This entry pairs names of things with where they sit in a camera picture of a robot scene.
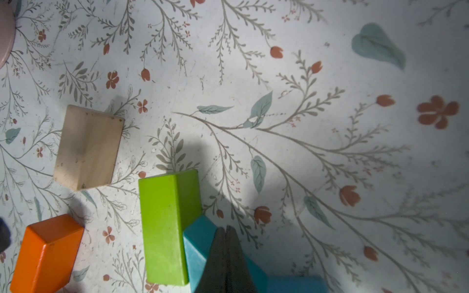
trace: orange block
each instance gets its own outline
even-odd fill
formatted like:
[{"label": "orange block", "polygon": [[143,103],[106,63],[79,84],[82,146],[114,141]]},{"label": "orange block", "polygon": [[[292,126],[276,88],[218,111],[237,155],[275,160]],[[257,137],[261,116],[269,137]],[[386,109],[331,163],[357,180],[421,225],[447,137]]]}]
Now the orange block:
[{"label": "orange block", "polygon": [[70,279],[84,228],[69,215],[26,227],[12,293],[55,293]]}]

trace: teal leaf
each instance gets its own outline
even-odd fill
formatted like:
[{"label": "teal leaf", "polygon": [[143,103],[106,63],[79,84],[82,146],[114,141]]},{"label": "teal leaf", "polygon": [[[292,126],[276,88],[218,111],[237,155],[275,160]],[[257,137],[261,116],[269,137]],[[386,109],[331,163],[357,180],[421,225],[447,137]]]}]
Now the teal leaf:
[{"label": "teal leaf", "polygon": [[233,106],[222,107],[222,106],[217,106],[217,105],[210,105],[210,106],[198,106],[197,107],[200,113],[203,113],[203,114],[217,114],[217,113],[221,113],[231,108],[233,108]]},{"label": "teal leaf", "polygon": [[264,118],[263,118],[263,117],[261,117],[261,118],[259,118],[259,119],[256,119],[254,122],[251,122],[251,121],[249,121],[249,120],[246,120],[246,121],[243,123],[242,127],[243,127],[243,128],[255,128],[255,127],[261,125],[262,121],[264,121]]},{"label": "teal leaf", "polygon": [[75,282],[81,282],[83,281],[83,279],[85,278],[86,276],[86,273],[88,272],[88,269],[89,269],[90,266],[87,266],[86,268],[84,268],[83,270],[74,270],[72,272],[72,276],[73,276],[73,280]]},{"label": "teal leaf", "polygon": [[21,0],[16,3],[15,16],[19,17],[21,12]]},{"label": "teal leaf", "polygon": [[10,144],[15,140],[15,138],[18,136],[18,133],[20,133],[20,130],[21,128],[12,128],[5,132],[5,136],[7,137],[7,144]]},{"label": "teal leaf", "polygon": [[304,204],[306,204],[306,208],[308,208],[308,211],[310,212],[311,215],[313,215],[316,219],[323,222],[324,224],[328,225],[330,228],[334,229],[334,227],[332,227],[331,224],[329,223],[329,220],[325,216],[321,207],[319,206],[316,198],[305,196]]},{"label": "teal leaf", "polygon": [[87,201],[90,201],[92,204],[94,204],[94,207],[96,208],[96,210],[98,209],[98,207],[96,206],[96,203],[94,202],[93,198],[91,197],[90,193],[86,190],[82,190],[82,194],[86,197],[86,200]]},{"label": "teal leaf", "polygon": [[389,62],[404,70],[406,56],[376,23],[368,23],[352,39],[352,50],[365,58]]},{"label": "teal leaf", "polygon": [[34,197],[34,203],[36,204],[36,212],[38,212],[38,219],[40,222],[42,221],[42,212],[41,212],[41,206],[39,205],[39,201],[37,197]]},{"label": "teal leaf", "polygon": [[272,92],[260,98],[254,104],[254,106],[252,106],[251,116],[249,116],[249,118],[264,116],[265,114],[267,114],[267,111],[269,110],[270,105],[272,105]]},{"label": "teal leaf", "polygon": [[260,156],[255,156],[254,159],[251,160],[251,169],[254,186],[257,192],[260,193],[262,187],[264,187],[265,174],[267,173],[264,160]]},{"label": "teal leaf", "polygon": [[260,98],[251,108],[251,116],[247,118],[246,122],[242,125],[243,128],[255,128],[261,125],[264,116],[267,114],[270,106],[272,105],[272,92]]}]

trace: dark object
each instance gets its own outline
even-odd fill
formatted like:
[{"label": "dark object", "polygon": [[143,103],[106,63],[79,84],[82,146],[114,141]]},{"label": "dark object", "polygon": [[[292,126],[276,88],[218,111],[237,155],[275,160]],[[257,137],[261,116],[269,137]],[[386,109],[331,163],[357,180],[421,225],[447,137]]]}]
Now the dark object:
[{"label": "dark object", "polygon": [[257,293],[233,227],[217,229],[195,293]]},{"label": "dark object", "polygon": [[8,229],[7,224],[5,224],[3,219],[0,218],[0,253],[4,252],[8,246],[10,246],[10,235],[10,230]]}]

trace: toy block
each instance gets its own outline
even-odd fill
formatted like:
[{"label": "toy block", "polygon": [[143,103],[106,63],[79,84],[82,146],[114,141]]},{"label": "toy block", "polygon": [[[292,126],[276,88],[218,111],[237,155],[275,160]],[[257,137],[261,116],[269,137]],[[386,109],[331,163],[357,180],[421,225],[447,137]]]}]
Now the toy block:
[{"label": "toy block", "polygon": [[73,191],[111,183],[124,119],[68,105],[53,178]]},{"label": "toy block", "polygon": [[[184,230],[184,250],[186,252],[190,290],[192,293],[196,290],[204,272],[216,231],[216,225],[206,216],[200,216],[192,225]],[[258,293],[266,293],[266,274],[247,256],[244,256],[244,259]]]},{"label": "toy block", "polygon": [[12,293],[55,293],[70,279],[83,235],[69,215],[50,218],[26,227],[15,272]]},{"label": "toy block", "polygon": [[138,188],[147,279],[186,285],[182,232],[202,215],[197,170],[140,179]]},{"label": "toy block", "polygon": [[324,280],[319,277],[269,277],[267,293],[327,293]]}]

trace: gray leafy branch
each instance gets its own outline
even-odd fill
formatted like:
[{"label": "gray leafy branch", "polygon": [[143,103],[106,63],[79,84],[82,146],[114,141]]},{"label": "gray leafy branch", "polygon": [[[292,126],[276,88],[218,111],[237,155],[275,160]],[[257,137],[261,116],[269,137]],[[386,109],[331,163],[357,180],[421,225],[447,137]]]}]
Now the gray leafy branch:
[{"label": "gray leafy branch", "polygon": [[60,93],[59,97],[61,98],[62,95],[66,94],[68,90],[68,94],[71,95],[73,91],[73,99],[75,102],[80,102],[82,104],[84,98],[85,107],[90,104],[90,107],[93,107],[93,97],[89,94],[89,89],[93,88],[96,91],[95,81],[99,78],[99,71],[91,72],[88,71],[87,68],[82,68],[84,62],[80,62],[73,71],[70,71],[65,63],[65,73],[62,74],[59,78],[61,81],[59,83],[60,89],[58,92]]}]

